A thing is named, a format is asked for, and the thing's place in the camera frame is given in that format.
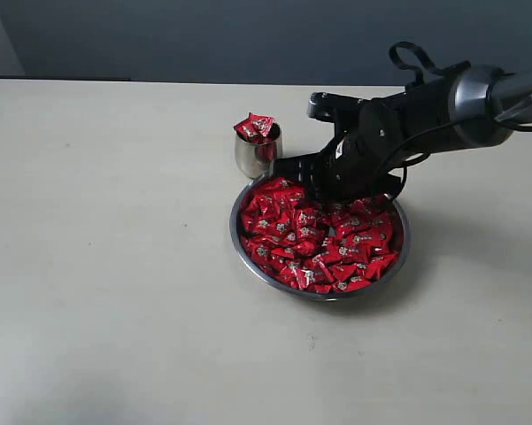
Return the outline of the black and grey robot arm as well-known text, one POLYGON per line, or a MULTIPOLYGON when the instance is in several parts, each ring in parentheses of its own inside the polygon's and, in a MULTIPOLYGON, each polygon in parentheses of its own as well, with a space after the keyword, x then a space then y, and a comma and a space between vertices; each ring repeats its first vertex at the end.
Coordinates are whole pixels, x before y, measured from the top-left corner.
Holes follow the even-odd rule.
POLYGON ((388 97, 316 92, 308 115, 333 124, 333 138, 318 152, 276 159, 270 176, 301 183, 322 203, 395 197, 406 182, 393 175, 395 169, 532 132, 532 70, 505 73, 464 62, 388 97))

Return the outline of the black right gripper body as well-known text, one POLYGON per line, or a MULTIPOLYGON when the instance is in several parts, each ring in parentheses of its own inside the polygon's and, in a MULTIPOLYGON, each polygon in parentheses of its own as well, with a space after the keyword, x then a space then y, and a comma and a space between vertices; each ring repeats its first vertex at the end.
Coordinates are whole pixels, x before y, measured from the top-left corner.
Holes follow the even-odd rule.
POLYGON ((419 99, 368 99, 358 125, 337 131, 318 154, 315 183, 335 186, 336 201, 348 201, 398 188, 386 174, 405 158, 400 144, 422 129, 419 99))

